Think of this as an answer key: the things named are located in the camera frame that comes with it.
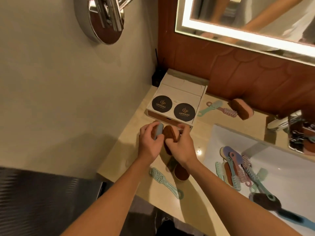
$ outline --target led light strip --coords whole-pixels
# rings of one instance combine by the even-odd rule
[[[260,45],[270,46],[277,49],[295,52],[298,54],[315,57],[315,46],[301,44],[298,42],[277,39],[265,35],[258,35],[251,32],[236,30],[224,26],[217,26],[209,23],[195,21],[190,19],[193,0],[185,1],[182,26],[192,29],[202,30],[217,35],[223,35],[235,39],[248,41]]]

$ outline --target black round coaster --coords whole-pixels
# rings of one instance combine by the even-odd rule
[[[193,120],[195,114],[195,109],[188,103],[180,103],[174,109],[175,117],[185,122]]]
[[[172,100],[164,95],[157,96],[152,100],[152,108],[161,113],[170,111],[172,105]]]

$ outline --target forearm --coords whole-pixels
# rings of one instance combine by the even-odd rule
[[[224,11],[229,4],[230,0],[216,0],[215,7],[213,8],[213,13],[210,19],[211,23],[219,24],[221,16],[224,14]]]
[[[62,236],[119,235],[141,178],[149,163],[136,159],[128,170],[92,204]]]
[[[286,13],[288,10],[299,4],[301,1],[302,0],[277,0],[241,29],[245,31],[258,32]]]
[[[301,236],[269,211],[228,186],[198,160],[189,163],[187,170],[231,236]]]

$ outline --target person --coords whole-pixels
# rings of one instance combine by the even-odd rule
[[[148,174],[150,164],[158,157],[163,146],[163,134],[158,135],[156,140],[151,138],[151,131],[158,124],[153,122],[140,128],[136,160],[61,236],[120,234],[137,186],[144,174]],[[179,142],[174,143],[172,139],[166,139],[165,142],[176,160],[202,188],[231,236],[301,236],[207,169],[197,159],[189,126],[178,126],[183,129]]]
[[[216,0],[210,23],[220,24],[230,0]],[[240,0],[233,28],[298,42],[315,16],[315,0]],[[212,39],[214,34],[204,32],[201,36]],[[219,40],[231,44],[238,42],[226,36]],[[254,43],[238,42],[239,45],[273,51],[275,48]]]

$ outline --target wall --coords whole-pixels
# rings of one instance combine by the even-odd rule
[[[151,84],[157,0],[133,0],[112,46],[73,0],[1,0],[0,165],[93,177]]]
[[[209,79],[207,92],[242,98],[251,107],[286,116],[315,112],[315,67],[175,33],[177,0],[158,0],[160,62]]]

